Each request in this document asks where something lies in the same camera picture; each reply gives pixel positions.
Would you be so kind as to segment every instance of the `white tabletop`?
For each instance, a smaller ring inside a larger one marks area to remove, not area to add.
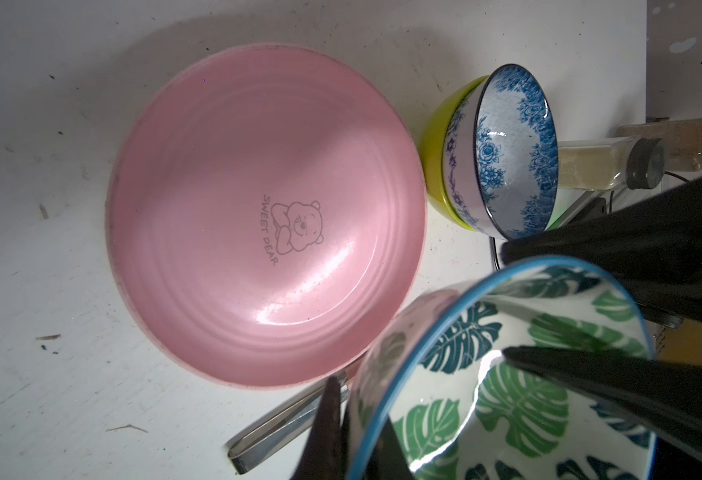
[[[307,44],[364,74],[418,139],[453,90],[515,62],[560,139],[598,138],[644,120],[645,21],[637,0],[0,0],[0,479],[232,478],[224,443],[294,392],[188,373],[116,292],[109,173],[174,73],[234,44]],[[430,209],[410,299],[489,273],[487,237]],[[106,431],[127,424],[146,432]],[[301,449],[248,478],[288,478]]]

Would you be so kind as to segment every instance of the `yellow-green bowl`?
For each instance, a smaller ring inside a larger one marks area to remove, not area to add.
[[[442,175],[442,155],[444,153],[444,138],[447,136],[447,127],[452,119],[452,114],[465,96],[484,80],[487,80],[487,75],[465,85],[439,105],[439,108],[433,112],[433,115],[428,120],[423,132],[423,138],[420,140],[418,147],[420,161],[423,164],[423,173],[425,174],[425,188],[428,191],[428,199],[431,201],[431,205],[443,216],[472,232],[476,230],[462,221],[461,217],[452,208],[449,196],[447,196],[447,189],[444,187],[444,176]]]

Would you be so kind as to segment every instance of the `bowl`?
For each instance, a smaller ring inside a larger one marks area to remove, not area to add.
[[[428,199],[431,205],[433,205],[440,214],[468,230],[472,229],[458,216],[457,212],[454,211],[454,208],[450,204],[449,197],[447,196],[447,191],[444,188],[444,176],[442,174],[444,137],[447,135],[447,128],[452,119],[452,113],[454,113],[455,109],[461,101],[463,101],[463,98],[486,79],[487,76],[485,75],[473,80],[460,90],[454,92],[447,100],[444,100],[442,104],[439,105],[428,119],[418,149],[420,161],[423,163],[425,186],[428,189]]]
[[[408,293],[425,219],[417,151],[384,97],[334,58],[252,44],[150,103],[114,169],[106,235],[164,353],[268,389],[367,349]]]
[[[537,257],[425,294],[358,370],[346,479],[364,473],[389,416],[419,479],[647,478],[654,434],[504,363],[502,349],[520,345],[653,355],[625,289],[575,258]]]
[[[446,133],[444,186],[463,222],[508,240],[545,230],[556,204],[557,141],[530,72],[495,70],[464,97]]]

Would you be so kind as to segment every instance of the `glass jar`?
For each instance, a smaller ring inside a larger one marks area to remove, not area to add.
[[[651,189],[663,179],[659,138],[641,136],[559,142],[559,187],[582,190]]]
[[[616,135],[662,138],[666,145],[666,170],[702,170],[702,118],[625,125],[617,129]]]

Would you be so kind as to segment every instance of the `bear drawing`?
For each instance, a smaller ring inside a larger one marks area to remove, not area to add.
[[[324,241],[319,208],[316,201],[310,205],[293,202],[289,206],[274,204],[271,207],[271,216],[276,225],[276,252],[281,255],[293,250],[300,252],[308,245]]]

